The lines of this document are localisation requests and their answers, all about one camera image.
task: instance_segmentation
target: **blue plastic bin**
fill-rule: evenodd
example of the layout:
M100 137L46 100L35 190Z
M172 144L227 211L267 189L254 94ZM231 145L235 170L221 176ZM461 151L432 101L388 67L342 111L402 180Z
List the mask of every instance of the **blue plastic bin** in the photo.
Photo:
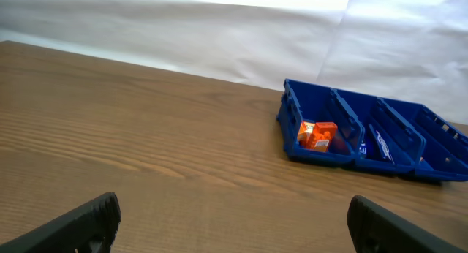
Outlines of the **blue plastic bin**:
M393 162L384 162L358 157L356 168L397 174L414 170L426 145L421 134L382 98L341 89L337 92L357 114L365 130L371 124L382 135L393 158Z
M284 151L290 159L340 166L353 163L358 155L363 127L336 89L286 80L277 119L281 124ZM332 121L337 125L328 152L312 151L299 145L302 121Z
M414 176L437 181L468 180L468 138L426 106L394 99L385 101L426 139L423 160Z

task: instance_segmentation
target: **orange box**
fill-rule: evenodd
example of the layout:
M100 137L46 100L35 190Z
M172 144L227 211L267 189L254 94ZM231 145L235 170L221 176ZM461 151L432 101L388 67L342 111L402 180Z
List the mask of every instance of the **orange box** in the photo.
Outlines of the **orange box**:
M337 125L333 122L317 122L307 141L306 148L326 152L337 129Z
M298 133L298 140L301 146L306 146L310 134L312 134L312 131L314 130L314 126L315 124L313 124L312 122L302 121Z

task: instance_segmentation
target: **blue container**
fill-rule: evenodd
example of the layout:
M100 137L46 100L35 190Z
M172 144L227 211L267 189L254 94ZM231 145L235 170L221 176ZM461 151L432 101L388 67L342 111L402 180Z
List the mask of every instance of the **blue container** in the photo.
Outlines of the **blue container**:
M336 89L286 80L277 119L281 124L284 151L290 159L342 166L353 163L359 155L364 129ZM338 130L328 152L312 151L299 145L302 121L332 121L337 125Z
M370 159L369 155L368 158L358 157L355 161L356 168L384 173L413 171L426 145L426 140L413 125L382 98L341 89L337 92L357 114L368 136L371 133L369 129L372 127L378 132L379 140L383 139L390 150L392 158L390 161ZM381 146L377 142L377 137L370 138L375 140L376 146Z
M468 138L426 106L394 99L385 101L426 139L423 160L414 176L437 181L468 180Z

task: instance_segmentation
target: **white sheet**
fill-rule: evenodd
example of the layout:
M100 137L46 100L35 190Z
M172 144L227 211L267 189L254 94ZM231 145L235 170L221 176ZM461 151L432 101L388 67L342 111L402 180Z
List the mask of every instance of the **white sheet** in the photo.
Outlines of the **white sheet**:
M0 39L282 90L422 102L468 124L468 0L0 0Z

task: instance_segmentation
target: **brown wooden surface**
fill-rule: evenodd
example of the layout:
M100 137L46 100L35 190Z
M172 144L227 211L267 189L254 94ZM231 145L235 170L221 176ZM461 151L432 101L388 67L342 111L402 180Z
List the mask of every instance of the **brown wooden surface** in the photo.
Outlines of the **brown wooden surface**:
M466 183L290 162L280 96L0 43L0 243L113 191L114 252L353 252L353 195L468 249Z

